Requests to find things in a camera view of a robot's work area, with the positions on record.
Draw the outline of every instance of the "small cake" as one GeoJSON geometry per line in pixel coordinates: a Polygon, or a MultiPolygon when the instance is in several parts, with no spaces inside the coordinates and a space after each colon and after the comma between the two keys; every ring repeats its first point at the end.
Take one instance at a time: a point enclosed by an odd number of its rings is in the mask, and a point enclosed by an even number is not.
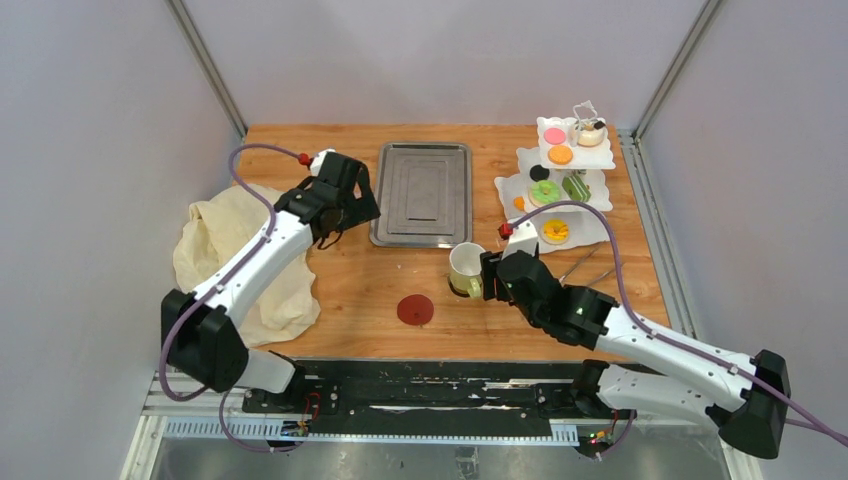
{"type": "Polygon", "coordinates": [[[589,191],[589,187],[583,182],[583,178],[576,173],[562,180],[562,189],[565,190],[568,198],[577,200],[578,202],[588,202],[592,198],[592,192],[589,191]]]}
{"type": "Polygon", "coordinates": [[[565,132],[561,128],[551,127],[545,130],[542,137],[551,145],[559,145],[565,142],[565,132]]]}
{"type": "Polygon", "coordinates": [[[548,150],[548,159],[557,165],[568,165],[574,158],[574,152],[566,145],[557,145],[548,150]]]}
{"type": "Polygon", "coordinates": [[[547,180],[551,176],[551,171],[541,165],[533,165],[530,169],[530,179],[534,182],[547,180]]]}
{"type": "Polygon", "coordinates": [[[548,220],[542,226],[542,240],[551,245],[562,245],[568,240],[568,224],[556,218],[548,220]]]}
{"type": "Polygon", "coordinates": [[[595,123],[583,126],[578,132],[577,144],[582,147],[595,147],[607,138],[607,127],[604,122],[598,120],[595,123]]]}
{"type": "Polygon", "coordinates": [[[530,203],[543,207],[561,200],[562,194],[559,191],[559,185],[550,180],[542,180],[530,186],[528,197],[530,197],[530,203]]]}

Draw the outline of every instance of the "cream cloth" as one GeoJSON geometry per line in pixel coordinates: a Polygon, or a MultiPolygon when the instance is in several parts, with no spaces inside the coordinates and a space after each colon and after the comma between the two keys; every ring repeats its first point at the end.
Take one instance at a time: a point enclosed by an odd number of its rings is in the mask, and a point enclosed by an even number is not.
{"type": "MultiPolygon", "coordinates": [[[[272,204],[280,192],[251,185],[272,204]]],[[[174,250],[177,284],[184,292],[215,274],[268,219],[268,210],[239,186],[189,206],[190,220],[174,250]]],[[[315,323],[321,308],[312,297],[315,274],[306,254],[294,259],[250,308],[239,333],[248,347],[291,340],[315,323]]]]}

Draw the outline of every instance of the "wooden table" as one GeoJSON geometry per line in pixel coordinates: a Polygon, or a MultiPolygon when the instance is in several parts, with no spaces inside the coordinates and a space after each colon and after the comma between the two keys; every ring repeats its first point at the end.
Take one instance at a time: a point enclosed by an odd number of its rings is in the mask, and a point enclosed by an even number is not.
{"type": "MultiPolygon", "coordinates": [[[[615,170],[605,171],[627,292],[634,308],[662,324],[668,316],[615,130],[610,128],[615,170]]],[[[377,172],[380,147],[390,141],[462,142],[471,147],[474,242],[500,251],[497,228],[505,218],[495,177],[518,172],[515,149],[537,144],[533,126],[474,125],[255,125],[246,142],[265,142],[314,154],[328,147],[357,158],[377,172]]],[[[308,172],[291,158],[267,150],[242,154],[239,173],[248,181],[288,190],[308,172]]],[[[554,275],[562,274],[591,247],[559,251],[542,259],[554,275]]],[[[569,347],[530,327],[515,307],[494,300],[463,299],[446,284],[445,249],[376,247],[368,226],[345,233],[326,251],[312,249],[307,262],[317,275],[313,295],[321,304],[318,321],[295,340],[267,348],[295,357],[406,358],[500,361],[582,361],[615,359],[569,347]],[[427,295],[435,304],[430,323],[412,327],[398,320],[398,302],[407,295],[427,295]]],[[[613,266],[609,243],[585,262],[569,281],[588,282],[613,266]]],[[[619,298],[614,276],[594,288],[619,298]]]]}

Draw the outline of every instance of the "red connector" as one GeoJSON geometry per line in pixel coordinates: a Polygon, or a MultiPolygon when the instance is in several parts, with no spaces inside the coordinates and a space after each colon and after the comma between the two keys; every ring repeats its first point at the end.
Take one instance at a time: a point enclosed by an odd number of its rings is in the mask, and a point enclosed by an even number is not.
{"type": "Polygon", "coordinates": [[[514,231],[515,230],[513,230],[513,228],[510,227],[508,223],[504,223],[503,225],[498,227],[498,234],[501,236],[501,240],[506,240],[507,238],[509,238],[509,236],[512,235],[512,232],[514,231]]]}
{"type": "Polygon", "coordinates": [[[309,166],[312,165],[312,159],[309,158],[308,154],[301,153],[297,156],[297,163],[309,168],[309,166]]]}

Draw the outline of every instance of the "gray wall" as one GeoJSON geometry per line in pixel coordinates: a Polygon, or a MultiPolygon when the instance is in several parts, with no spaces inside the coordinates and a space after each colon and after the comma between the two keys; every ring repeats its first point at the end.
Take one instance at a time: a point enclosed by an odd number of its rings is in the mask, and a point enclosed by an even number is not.
{"type": "MultiPolygon", "coordinates": [[[[848,432],[848,3],[726,3],[646,139],[661,203],[706,334],[784,355],[848,432]]],[[[844,448],[787,428],[768,479],[845,478],[844,448]]]]}
{"type": "Polygon", "coordinates": [[[0,478],[116,478],[231,127],[162,1],[0,6],[0,478]]]}
{"type": "Polygon", "coordinates": [[[187,0],[248,123],[633,127],[702,0],[187,0]]]}

